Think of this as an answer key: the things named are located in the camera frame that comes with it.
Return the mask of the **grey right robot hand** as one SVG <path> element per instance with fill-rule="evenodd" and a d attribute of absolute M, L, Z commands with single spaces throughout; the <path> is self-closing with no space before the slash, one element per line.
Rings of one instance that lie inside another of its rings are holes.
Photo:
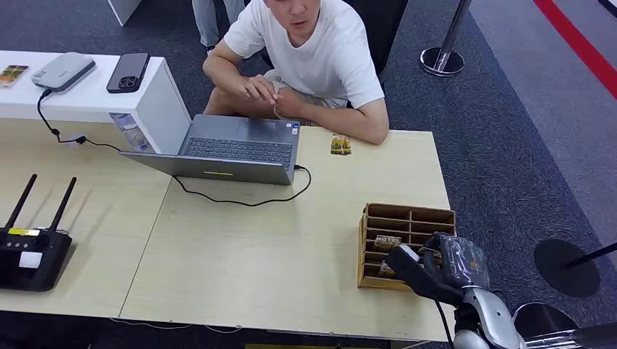
<path fill-rule="evenodd" d="M 419 252 L 424 270 L 440 283 L 455 289 L 490 285 L 485 253 L 470 240 L 437 231 Z"/>

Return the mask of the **person's right hand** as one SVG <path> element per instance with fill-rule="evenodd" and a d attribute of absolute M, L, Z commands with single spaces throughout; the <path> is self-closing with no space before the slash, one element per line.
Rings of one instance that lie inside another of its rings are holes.
<path fill-rule="evenodd" d="M 236 84 L 238 86 L 236 89 L 241 97 L 265 101 L 269 105 L 274 105 L 278 100 L 274 85 L 262 75 L 240 76 Z"/>

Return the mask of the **person's left hand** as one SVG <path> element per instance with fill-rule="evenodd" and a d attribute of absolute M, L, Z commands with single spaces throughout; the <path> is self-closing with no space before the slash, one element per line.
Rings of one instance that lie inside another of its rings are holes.
<path fill-rule="evenodd" d="M 280 119 L 302 119 L 306 102 L 293 89 L 280 88 L 274 104 L 274 114 Z"/>

